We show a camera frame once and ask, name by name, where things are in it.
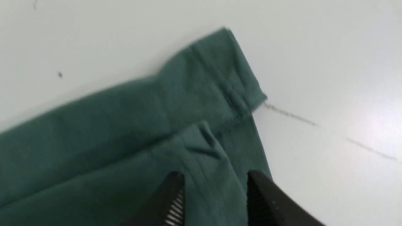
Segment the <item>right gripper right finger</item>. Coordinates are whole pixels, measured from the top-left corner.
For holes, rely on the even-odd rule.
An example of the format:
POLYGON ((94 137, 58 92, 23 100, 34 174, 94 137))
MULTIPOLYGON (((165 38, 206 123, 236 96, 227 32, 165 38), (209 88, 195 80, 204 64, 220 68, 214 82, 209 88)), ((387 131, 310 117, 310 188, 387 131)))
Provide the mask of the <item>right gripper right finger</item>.
POLYGON ((300 207, 263 172, 247 173, 247 224, 249 226, 323 226, 300 207))

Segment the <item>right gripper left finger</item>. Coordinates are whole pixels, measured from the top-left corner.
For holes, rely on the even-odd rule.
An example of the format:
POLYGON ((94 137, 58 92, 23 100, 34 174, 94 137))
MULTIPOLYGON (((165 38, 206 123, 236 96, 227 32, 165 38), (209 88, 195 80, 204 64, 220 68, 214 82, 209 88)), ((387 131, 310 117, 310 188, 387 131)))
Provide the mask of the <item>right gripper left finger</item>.
POLYGON ((185 176, 170 172, 125 226, 184 226, 185 176))

